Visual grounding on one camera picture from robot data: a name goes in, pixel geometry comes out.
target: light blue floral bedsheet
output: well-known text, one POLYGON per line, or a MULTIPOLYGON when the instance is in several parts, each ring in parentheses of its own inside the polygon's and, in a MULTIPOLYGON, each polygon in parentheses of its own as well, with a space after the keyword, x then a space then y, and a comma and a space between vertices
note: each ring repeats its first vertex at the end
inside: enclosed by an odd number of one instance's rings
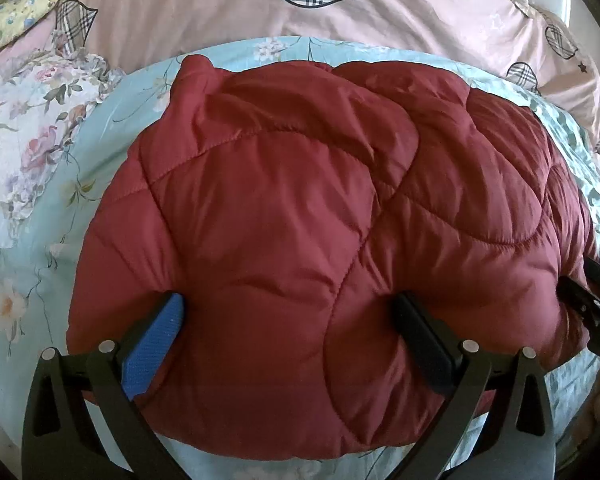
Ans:
MULTIPOLYGON (((600 178, 587 149, 586 133, 564 111, 477 68, 405 50, 315 38, 263 38, 199 52, 215 66, 234 72, 279 60, 309 59, 336 66, 351 60, 405 60, 457 73, 474 88, 529 106, 565 156, 589 202, 600 250, 600 178)), ((87 226, 105 188, 136 136, 156 121, 183 57, 166 60, 123 79, 80 127, 24 226, 17 246, 0 250, 0 425, 17 444, 30 381, 43 349, 65 351, 64 333, 75 268, 87 226)), ((600 360, 584 351, 547 376, 558 436, 573 418, 593 383, 600 360)), ((91 408, 110 456, 124 464, 97 408, 91 408)), ((453 463, 467 456, 482 419, 474 421, 453 463)), ((384 478, 408 448, 379 449, 338 460, 249 462, 222 458, 178 442, 163 442, 197 479, 308 480, 384 478)))

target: screw head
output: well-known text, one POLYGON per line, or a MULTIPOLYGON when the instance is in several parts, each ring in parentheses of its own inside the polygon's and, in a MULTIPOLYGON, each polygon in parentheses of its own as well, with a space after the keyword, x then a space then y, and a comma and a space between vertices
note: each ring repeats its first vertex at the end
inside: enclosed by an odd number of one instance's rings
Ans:
POLYGON ((109 352, 113 352, 115 347, 116 344, 111 339, 107 339, 98 345, 98 350, 103 354, 108 354, 109 352))
POLYGON ((462 348, 471 354, 475 354, 480 349, 480 345, 473 339, 465 339, 462 341, 462 348))
POLYGON ((45 348, 42 351, 42 354, 40 355, 40 357, 42 357, 45 361, 51 361, 51 359, 53 359, 55 356, 56 356, 55 348, 45 348))
POLYGON ((522 355, 524 357, 526 357, 527 359, 535 359, 536 358, 536 351, 531 348, 531 346, 525 346, 522 349, 522 355))

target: pink fabric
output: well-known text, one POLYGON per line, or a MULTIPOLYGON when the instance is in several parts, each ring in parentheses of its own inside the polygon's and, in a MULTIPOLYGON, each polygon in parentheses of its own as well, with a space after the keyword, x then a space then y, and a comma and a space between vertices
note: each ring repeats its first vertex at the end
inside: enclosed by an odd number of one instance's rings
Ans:
POLYGON ((182 330, 136 399, 152 428, 223 455, 334 458, 414 442, 440 406, 393 295, 552 370, 587 340, 555 293, 585 281, 584 254, 588 208, 529 108, 423 64, 231 73, 189 56, 89 225, 67 346, 117 340, 180 292, 182 330))
POLYGON ((591 145, 600 140, 595 64, 575 51, 558 18, 547 19, 533 9, 528 18, 510 0, 341 0, 311 8, 286 0, 80 1, 98 9, 88 50, 127 73, 200 48, 271 36, 428 52, 500 77, 509 73, 511 80, 523 68, 514 64, 523 62, 535 73, 539 92, 573 115, 588 131, 591 145))
POLYGON ((26 34, 0 49, 0 74, 10 66, 16 68, 19 59, 26 58, 36 49, 43 49, 56 28, 56 11, 51 10, 26 34))

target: pink duvet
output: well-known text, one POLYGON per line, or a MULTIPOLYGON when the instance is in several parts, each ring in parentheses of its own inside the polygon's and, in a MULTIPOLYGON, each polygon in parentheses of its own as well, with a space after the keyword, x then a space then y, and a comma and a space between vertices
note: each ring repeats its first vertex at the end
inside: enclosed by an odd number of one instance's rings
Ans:
POLYGON ((76 43, 127 73, 229 41, 316 36, 438 54, 537 91, 600 140, 600 77, 563 23, 510 0, 64 0, 76 43))

